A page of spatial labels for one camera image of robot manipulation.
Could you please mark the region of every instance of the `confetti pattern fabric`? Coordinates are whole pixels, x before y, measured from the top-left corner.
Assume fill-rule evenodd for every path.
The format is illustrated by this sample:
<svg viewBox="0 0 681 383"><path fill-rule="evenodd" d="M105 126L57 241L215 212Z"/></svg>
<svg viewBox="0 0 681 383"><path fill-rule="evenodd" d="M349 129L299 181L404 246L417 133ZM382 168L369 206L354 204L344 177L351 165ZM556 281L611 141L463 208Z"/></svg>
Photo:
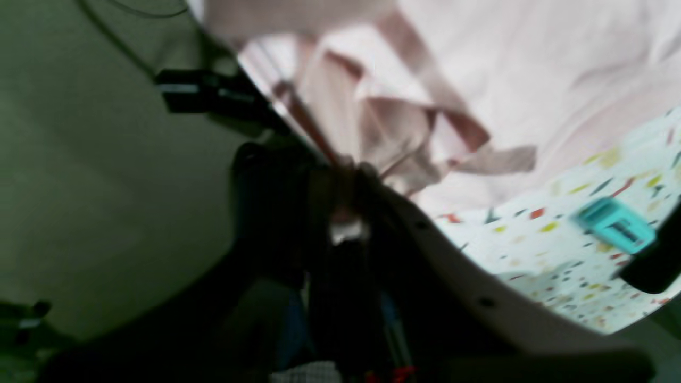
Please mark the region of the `confetti pattern fabric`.
<svg viewBox="0 0 681 383"><path fill-rule="evenodd" d="M588 158L542 189L488 210L434 217L478 265L529 299L602 333L618 331L681 291L636 290L617 272L631 259L572 221L590 201L615 196L657 228L681 200L681 107Z"/></svg>

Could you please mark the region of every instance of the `teal object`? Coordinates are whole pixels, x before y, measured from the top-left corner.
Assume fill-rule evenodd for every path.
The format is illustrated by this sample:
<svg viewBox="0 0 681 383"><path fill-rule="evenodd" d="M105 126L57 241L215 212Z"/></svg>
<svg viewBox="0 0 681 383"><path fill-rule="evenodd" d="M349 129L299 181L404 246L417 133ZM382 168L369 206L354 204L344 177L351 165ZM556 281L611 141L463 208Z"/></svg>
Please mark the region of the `teal object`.
<svg viewBox="0 0 681 383"><path fill-rule="evenodd" d="M614 198L591 202L577 213L575 221L603 242L632 255L657 239L655 229L645 219Z"/></svg>

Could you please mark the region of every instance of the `pink fabric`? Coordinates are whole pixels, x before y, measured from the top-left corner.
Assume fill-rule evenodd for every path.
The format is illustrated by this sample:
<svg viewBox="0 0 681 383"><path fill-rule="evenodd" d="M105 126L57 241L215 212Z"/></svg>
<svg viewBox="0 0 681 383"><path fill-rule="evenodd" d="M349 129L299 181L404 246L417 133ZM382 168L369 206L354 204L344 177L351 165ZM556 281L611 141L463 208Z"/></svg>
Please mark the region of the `pink fabric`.
<svg viewBox="0 0 681 383"><path fill-rule="evenodd" d="M206 15L221 2L198 16L229 42L238 13ZM539 187L681 104L679 1L382 4L371 22L357 8L354 25L253 37L239 58L312 145L376 165L430 214Z"/></svg>

